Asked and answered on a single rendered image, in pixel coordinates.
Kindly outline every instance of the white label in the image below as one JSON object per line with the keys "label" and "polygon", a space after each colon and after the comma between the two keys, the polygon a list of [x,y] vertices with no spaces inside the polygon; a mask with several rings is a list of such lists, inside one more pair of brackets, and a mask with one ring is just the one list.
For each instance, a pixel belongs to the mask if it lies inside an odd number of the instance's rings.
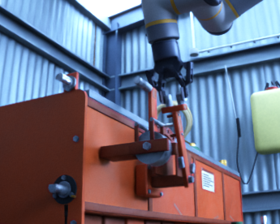
{"label": "white label", "polygon": [[202,188],[214,192],[214,175],[202,170]]}

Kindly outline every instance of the robotic arm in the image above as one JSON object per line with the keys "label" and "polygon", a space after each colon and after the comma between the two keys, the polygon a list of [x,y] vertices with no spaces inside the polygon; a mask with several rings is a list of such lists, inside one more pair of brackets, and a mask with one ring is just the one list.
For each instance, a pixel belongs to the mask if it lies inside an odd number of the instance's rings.
{"label": "robotic arm", "polygon": [[[166,103],[166,79],[174,77],[181,85],[178,99],[188,96],[186,85],[192,82],[193,63],[184,64],[178,47],[177,16],[192,11],[202,27],[213,35],[230,30],[233,21],[262,0],[142,0],[144,22],[152,45],[155,67],[146,71],[149,83]],[[187,69],[186,78],[180,73]]]}

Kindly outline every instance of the yellow ring on robot arm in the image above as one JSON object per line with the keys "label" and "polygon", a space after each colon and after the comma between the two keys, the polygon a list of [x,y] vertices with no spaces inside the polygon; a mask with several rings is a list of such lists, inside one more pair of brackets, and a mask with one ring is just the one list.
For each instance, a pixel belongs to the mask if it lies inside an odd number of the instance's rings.
{"label": "yellow ring on robot arm", "polygon": [[[174,106],[178,105],[177,101],[173,101]],[[160,104],[157,107],[157,116],[159,116],[159,114],[162,112],[162,108],[166,107],[165,104]],[[185,131],[184,131],[184,137],[186,137],[188,135],[188,133],[191,131],[192,129],[192,112],[189,110],[189,108],[187,108],[187,110],[182,110],[185,119],[187,121],[187,126],[185,127]]]}

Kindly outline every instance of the orange metal box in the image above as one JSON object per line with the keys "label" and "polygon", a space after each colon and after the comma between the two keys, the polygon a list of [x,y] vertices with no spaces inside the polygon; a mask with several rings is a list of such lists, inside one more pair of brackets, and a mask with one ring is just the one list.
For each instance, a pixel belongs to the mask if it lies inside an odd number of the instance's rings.
{"label": "orange metal box", "polygon": [[[48,190],[62,175],[77,185],[68,223],[242,221],[238,175],[189,146],[194,183],[162,189],[161,198],[136,196],[140,163],[98,155],[101,146],[133,142],[135,122],[99,101],[75,90],[0,107],[0,223],[64,223],[64,205]],[[203,189],[203,169],[214,174],[215,192]]]}

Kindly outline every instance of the yellow cap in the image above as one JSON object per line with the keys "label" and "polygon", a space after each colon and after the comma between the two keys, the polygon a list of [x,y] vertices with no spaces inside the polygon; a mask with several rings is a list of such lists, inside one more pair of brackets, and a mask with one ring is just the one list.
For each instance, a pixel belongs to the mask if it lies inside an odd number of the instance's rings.
{"label": "yellow cap", "polygon": [[219,162],[222,163],[223,165],[227,166],[226,159],[220,160]]}

